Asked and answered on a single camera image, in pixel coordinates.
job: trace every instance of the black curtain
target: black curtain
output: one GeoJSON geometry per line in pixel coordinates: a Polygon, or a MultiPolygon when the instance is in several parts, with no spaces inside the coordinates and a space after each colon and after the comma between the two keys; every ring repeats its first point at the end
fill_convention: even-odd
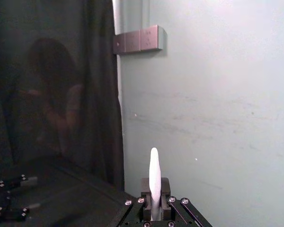
{"type": "Polygon", "coordinates": [[[0,0],[0,170],[63,156],[124,189],[111,0],[0,0]]]}

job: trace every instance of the black clamp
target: black clamp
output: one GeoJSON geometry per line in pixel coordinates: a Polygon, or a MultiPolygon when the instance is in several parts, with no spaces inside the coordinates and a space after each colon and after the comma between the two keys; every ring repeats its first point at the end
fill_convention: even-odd
{"type": "Polygon", "coordinates": [[[29,208],[11,208],[11,190],[37,184],[37,177],[27,178],[25,175],[0,181],[0,222],[25,221],[29,208]]]}
{"type": "Polygon", "coordinates": [[[151,221],[149,179],[142,179],[141,197],[127,200],[108,227],[213,227],[187,198],[171,196],[168,178],[161,178],[161,220],[151,221]]]}

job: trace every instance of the white cone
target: white cone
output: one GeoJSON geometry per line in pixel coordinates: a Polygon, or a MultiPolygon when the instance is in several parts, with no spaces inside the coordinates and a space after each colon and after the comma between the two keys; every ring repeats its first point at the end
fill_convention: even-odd
{"type": "Polygon", "coordinates": [[[151,220],[160,220],[161,170],[156,148],[151,149],[150,162],[151,220]]]}

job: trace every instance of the black platform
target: black platform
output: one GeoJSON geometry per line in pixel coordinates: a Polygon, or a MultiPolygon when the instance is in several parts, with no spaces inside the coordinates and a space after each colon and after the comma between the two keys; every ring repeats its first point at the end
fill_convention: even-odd
{"type": "Polygon", "coordinates": [[[40,203],[22,223],[1,226],[92,226],[105,227],[127,199],[111,185],[97,179],[61,157],[46,157],[12,167],[0,179],[37,176],[38,185],[16,190],[13,207],[40,203]]]}

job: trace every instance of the light blue wall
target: light blue wall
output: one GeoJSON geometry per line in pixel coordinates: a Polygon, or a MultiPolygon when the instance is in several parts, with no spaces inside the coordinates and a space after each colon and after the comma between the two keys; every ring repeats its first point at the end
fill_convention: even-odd
{"type": "Polygon", "coordinates": [[[157,147],[173,195],[213,226],[284,226],[284,0],[123,4],[123,32],[168,34],[121,57],[126,191],[157,147]]]}

